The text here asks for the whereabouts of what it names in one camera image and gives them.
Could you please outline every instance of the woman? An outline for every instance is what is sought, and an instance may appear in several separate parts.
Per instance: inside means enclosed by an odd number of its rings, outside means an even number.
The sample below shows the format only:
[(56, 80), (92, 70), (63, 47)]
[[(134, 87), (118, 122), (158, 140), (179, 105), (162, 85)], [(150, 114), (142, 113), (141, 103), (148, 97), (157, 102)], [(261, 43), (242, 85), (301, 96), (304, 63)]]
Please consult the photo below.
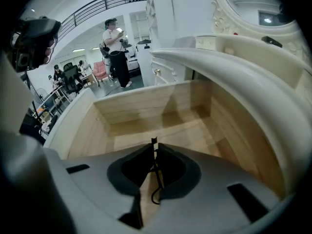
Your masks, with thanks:
[(129, 87), (132, 82), (130, 81), (127, 60), (120, 41), (123, 31), (119, 32), (116, 29), (116, 18), (106, 20), (105, 27), (107, 30), (103, 33), (103, 41), (110, 48), (108, 54), (112, 66), (115, 68), (116, 76), (122, 88)]
[(59, 69), (58, 65), (54, 65), (54, 85), (60, 85), (62, 84), (62, 78), (64, 77), (63, 72)]

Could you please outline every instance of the black slot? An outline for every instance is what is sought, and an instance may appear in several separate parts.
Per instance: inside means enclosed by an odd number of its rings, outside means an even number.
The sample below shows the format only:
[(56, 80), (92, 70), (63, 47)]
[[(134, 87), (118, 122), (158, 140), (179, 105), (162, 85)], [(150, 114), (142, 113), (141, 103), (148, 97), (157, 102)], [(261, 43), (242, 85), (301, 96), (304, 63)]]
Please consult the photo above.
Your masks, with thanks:
[(228, 186), (228, 190), (252, 223), (268, 213), (268, 210), (242, 184)]
[(90, 166), (83, 164), (83, 165), (78, 165), (78, 166), (66, 168), (66, 170), (69, 174), (73, 174), (73, 173), (77, 173), (77, 172), (80, 172), (80, 171), (88, 169), (88, 168), (90, 168)]

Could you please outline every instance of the balcony railing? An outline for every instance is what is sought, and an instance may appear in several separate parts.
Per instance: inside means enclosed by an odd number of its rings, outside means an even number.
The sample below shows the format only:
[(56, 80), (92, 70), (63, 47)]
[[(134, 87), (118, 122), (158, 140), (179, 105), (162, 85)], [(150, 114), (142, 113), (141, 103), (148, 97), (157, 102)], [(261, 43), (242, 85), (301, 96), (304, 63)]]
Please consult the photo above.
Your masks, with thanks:
[(119, 5), (137, 1), (144, 0), (93, 0), (92, 2), (75, 11), (62, 22), (62, 30), (58, 36), (58, 40), (60, 41), (65, 35), (67, 35), (79, 24), (83, 23), (84, 21), (88, 20), (98, 13), (101, 13), (105, 10), (114, 8)]

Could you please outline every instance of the gray floor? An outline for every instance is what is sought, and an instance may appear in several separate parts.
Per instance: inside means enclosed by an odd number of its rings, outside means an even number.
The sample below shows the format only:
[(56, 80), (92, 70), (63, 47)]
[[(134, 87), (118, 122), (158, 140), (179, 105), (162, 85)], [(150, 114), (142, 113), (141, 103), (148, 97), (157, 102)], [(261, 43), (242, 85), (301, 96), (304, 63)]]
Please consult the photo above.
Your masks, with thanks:
[(122, 88), (117, 78), (115, 78), (114, 81), (106, 78), (103, 80), (103, 82), (99, 82), (99, 86), (97, 83), (93, 83), (92, 85), (89, 85), (88, 88), (91, 88), (96, 98), (102, 98), (108, 95), (114, 95), (144, 87), (142, 76), (132, 77), (130, 80), (132, 81), (132, 84), (128, 88)]

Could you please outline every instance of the person sitting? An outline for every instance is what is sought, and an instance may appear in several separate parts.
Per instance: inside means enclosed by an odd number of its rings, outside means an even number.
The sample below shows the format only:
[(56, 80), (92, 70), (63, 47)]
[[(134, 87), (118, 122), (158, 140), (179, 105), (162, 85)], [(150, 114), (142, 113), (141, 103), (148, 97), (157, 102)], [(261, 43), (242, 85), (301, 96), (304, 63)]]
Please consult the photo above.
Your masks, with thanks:
[(62, 84), (62, 79), (64, 78), (63, 71), (59, 69), (58, 65), (54, 65), (54, 85), (60, 86)]
[(88, 64), (86, 60), (85, 60), (85, 61), (80, 60), (80, 61), (79, 61), (78, 68), (80, 68), (81, 71), (83, 72), (83, 70), (87, 70), (87, 68), (91, 68), (91, 65)]

